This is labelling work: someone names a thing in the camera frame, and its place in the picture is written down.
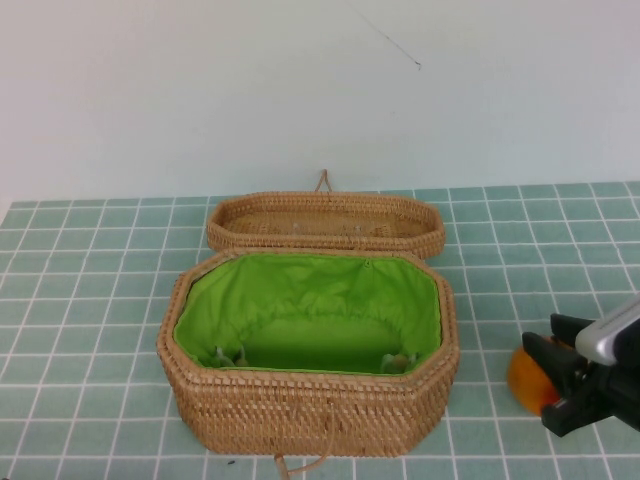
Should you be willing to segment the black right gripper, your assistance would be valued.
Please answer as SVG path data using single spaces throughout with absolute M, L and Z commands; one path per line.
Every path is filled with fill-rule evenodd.
M 541 410 L 542 424 L 552 433 L 571 433 L 609 417 L 639 428 L 639 368 L 590 365 L 577 351 L 578 334 L 593 323 L 553 313 L 549 338 L 522 334 L 524 351 L 562 397 Z

